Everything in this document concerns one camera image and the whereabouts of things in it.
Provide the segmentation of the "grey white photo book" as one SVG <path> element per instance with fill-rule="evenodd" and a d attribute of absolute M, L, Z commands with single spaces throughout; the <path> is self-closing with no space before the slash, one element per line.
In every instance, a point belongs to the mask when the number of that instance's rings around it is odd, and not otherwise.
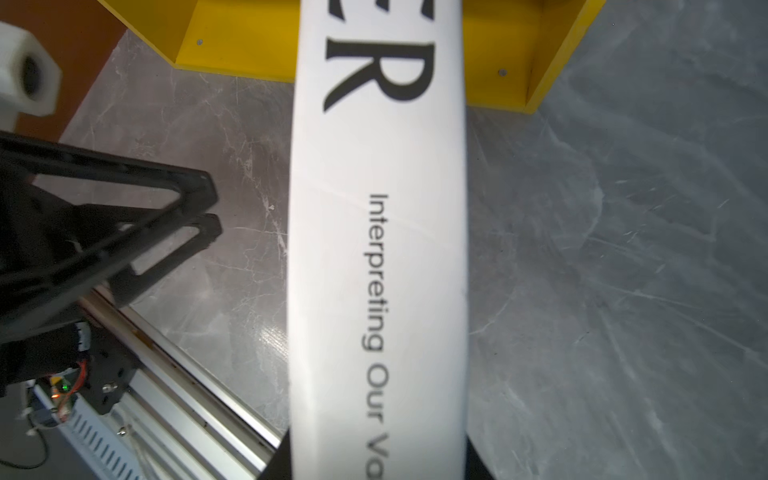
<path fill-rule="evenodd" d="M 294 477 L 462 478 L 460 2 L 301 3 L 289 193 Z"/>

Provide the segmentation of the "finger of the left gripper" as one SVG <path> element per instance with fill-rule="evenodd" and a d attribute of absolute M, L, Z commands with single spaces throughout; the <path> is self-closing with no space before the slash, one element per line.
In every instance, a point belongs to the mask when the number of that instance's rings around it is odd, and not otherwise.
<path fill-rule="evenodd" d="M 160 209 L 74 205 L 38 175 L 171 190 Z M 183 226 L 218 201 L 201 170 L 1 135 L 1 321 L 64 324 L 83 295 L 132 263 L 142 272 L 196 231 Z"/>
<path fill-rule="evenodd" d="M 150 287 L 158 283 L 188 259 L 207 249 L 223 232 L 219 217 L 212 213 L 201 214 L 189 220 L 183 228 L 196 233 L 181 246 L 158 259 L 142 272 L 137 272 L 132 263 L 109 278 L 113 303 L 126 307 Z"/>

